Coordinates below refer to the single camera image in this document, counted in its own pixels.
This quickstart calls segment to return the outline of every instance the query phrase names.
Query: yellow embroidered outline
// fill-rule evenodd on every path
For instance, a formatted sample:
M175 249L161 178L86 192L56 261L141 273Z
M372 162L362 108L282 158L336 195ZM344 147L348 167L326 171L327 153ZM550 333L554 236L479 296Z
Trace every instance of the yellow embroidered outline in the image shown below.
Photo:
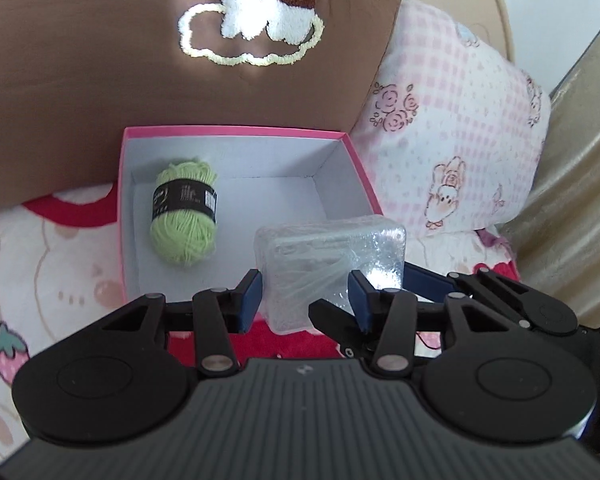
M245 52L236 57L224 57L219 56L209 48L193 48L191 46L193 31L190 26L193 17L197 14L202 14L203 12L220 12L221 14L224 14L225 10L223 4L197 4L182 15L178 20L178 30L180 31L180 48L185 54L191 57L206 57L218 65L225 66L235 66L240 63L250 63L255 66L268 66L271 64L289 65L302 59L307 50L316 46L322 38L322 32L324 30L324 22L317 14L314 14L314 17L311 20L311 23L314 26L314 34L311 39L302 43L300 48L294 53L285 54L284 56L267 54L265 57L255 57L253 54Z

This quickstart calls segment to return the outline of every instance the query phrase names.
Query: pink box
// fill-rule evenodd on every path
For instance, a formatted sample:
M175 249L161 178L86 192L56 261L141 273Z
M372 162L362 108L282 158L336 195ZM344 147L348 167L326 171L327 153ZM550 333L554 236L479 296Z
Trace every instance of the pink box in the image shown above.
M214 186L216 251L192 267L165 263L149 238L155 179L169 163L207 161ZM262 226L381 214L349 137L336 132L253 126L127 128L120 157L118 219L127 298L161 292L187 301L232 288L255 266Z

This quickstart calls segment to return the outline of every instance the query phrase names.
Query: white wall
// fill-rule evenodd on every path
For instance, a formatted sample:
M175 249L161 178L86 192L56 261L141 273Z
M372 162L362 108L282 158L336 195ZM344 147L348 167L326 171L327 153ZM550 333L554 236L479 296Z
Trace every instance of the white wall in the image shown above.
M505 0L516 64L551 91L600 30L600 0Z

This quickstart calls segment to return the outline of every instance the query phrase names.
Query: gray ribbed panel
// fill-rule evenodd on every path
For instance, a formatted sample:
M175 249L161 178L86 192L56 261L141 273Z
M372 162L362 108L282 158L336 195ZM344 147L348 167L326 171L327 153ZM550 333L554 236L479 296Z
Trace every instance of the gray ribbed panel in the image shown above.
M9 480L596 480L600 462L571 439L531 449L466 440L433 420L407 384L375 380L354 360L251 360L238 376L202 383L152 434L108 449L34 441L0 472Z

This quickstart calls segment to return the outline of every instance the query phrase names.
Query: yarn label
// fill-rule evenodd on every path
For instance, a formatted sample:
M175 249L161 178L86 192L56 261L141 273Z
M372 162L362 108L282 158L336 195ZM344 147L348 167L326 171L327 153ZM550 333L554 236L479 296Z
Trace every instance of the yarn label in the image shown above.
M207 184L179 178L161 184L154 191L151 220L169 211L198 211L216 221L216 191Z

